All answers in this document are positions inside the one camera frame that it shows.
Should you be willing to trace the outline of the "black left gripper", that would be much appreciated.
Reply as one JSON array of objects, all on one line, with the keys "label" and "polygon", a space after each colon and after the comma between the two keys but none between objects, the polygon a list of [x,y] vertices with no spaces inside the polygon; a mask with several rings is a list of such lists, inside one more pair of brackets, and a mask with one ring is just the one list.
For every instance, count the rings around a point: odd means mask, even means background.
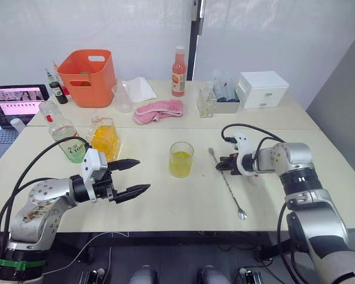
[{"label": "black left gripper", "polygon": [[136,159],[122,159],[108,162],[108,169],[101,170],[93,179],[93,191],[97,198],[115,201],[117,204],[134,199],[144,193],[151,184],[135,185],[117,194],[114,188],[111,172],[127,170],[140,164]]}]

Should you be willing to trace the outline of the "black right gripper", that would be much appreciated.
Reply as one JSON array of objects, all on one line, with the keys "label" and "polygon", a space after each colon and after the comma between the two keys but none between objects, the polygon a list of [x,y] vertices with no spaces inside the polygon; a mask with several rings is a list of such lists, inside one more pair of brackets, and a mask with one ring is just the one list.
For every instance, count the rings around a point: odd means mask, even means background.
[{"label": "black right gripper", "polygon": [[239,175],[237,166],[238,153],[230,154],[228,157],[220,157],[220,163],[215,168],[219,171],[229,171],[231,175]]}]

